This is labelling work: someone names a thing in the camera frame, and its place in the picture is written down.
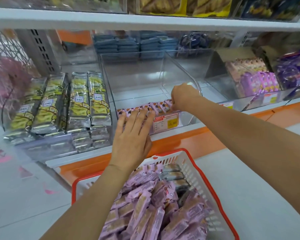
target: person's right hand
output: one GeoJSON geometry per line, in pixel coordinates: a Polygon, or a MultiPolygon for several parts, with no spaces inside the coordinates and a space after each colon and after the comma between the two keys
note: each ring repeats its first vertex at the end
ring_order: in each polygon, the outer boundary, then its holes
{"type": "Polygon", "coordinates": [[[200,97],[200,93],[191,85],[183,83],[179,86],[174,86],[171,92],[172,110],[187,111],[189,103],[200,97]]]}

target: price tag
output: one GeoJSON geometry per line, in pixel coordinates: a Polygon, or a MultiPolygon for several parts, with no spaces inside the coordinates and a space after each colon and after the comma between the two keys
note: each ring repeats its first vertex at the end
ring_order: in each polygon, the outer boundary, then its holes
{"type": "Polygon", "coordinates": [[[94,98],[94,100],[100,100],[100,101],[102,101],[102,94],[95,93],[93,95],[93,98],[94,98]]]}
{"type": "Polygon", "coordinates": [[[167,115],[155,117],[153,128],[155,133],[163,132],[172,129],[179,125],[179,113],[169,113],[167,115]]]}
{"type": "Polygon", "coordinates": [[[18,113],[25,113],[25,112],[28,112],[28,108],[29,108],[30,104],[25,104],[25,105],[22,105],[18,111],[18,113]]]}
{"type": "Polygon", "coordinates": [[[228,103],[223,103],[223,104],[220,104],[224,107],[227,107],[229,109],[233,109],[233,102],[228,102],[228,103]]]}
{"type": "Polygon", "coordinates": [[[77,103],[83,103],[84,102],[84,97],[83,96],[75,96],[74,101],[77,103]]]}
{"type": "Polygon", "coordinates": [[[42,107],[49,107],[52,106],[52,104],[53,104],[53,98],[42,101],[42,107]]]}
{"type": "Polygon", "coordinates": [[[277,102],[278,93],[267,93],[263,97],[262,105],[265,104],[275,104],[277,102]]]}

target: shopping basket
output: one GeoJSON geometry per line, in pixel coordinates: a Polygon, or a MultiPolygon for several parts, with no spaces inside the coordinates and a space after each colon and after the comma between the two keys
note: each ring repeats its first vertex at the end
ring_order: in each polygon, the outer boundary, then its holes
{"type": "MultiPolygon", "coordinates": [[[[186,180],[191,186],[196,187],[200,195],[209,202],[212,208],[210,215],[206,218],[208,223],[207,239],[218,240],[239,240],[239,236],[228,219],[226,213],[222,209],[220,200],[213,190],[207,177],[201,169],[193,161],[190,153],[186,149],[178,149],[176,151],[152,156],[145,159],[141,165],[148,164],[178,164],[183,172],[186,180]]],[[[89,189],[98,179],[102,172],[78,178],[72,184],[72,204],[89,189]]]]}

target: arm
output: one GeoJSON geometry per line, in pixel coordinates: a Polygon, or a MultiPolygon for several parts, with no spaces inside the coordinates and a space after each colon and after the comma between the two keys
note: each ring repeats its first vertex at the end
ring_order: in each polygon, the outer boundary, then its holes
{"type": "Polygon", "coordinates": [[[190,85],[174,87],[171,96],[173,110],[196,116],[300,214],[299,135],[213,103],[190,85]]]}
{"type": "Polygon", "coordinates": [[[121,115],[115,132],[109,165],[93,186],[71,206],[40,240],[97,240],[119,191],[151,149],[148,136],[155,113],[133,111],[123,126],[121,115]]]}

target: person's left hand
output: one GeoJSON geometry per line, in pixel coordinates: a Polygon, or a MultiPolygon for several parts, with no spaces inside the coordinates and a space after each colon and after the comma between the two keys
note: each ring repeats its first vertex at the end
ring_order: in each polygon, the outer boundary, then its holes
{"type": "Polygon", "coordinates": [[[149,131],[155,118],[151,111],[146,118],[148,110],[134,110],[123,131],[126,114],[120,115],[112,145],[112,157],[109,166],[115,166],[126,175],[130,175],[147,157],[152,147],[149,131]]]}

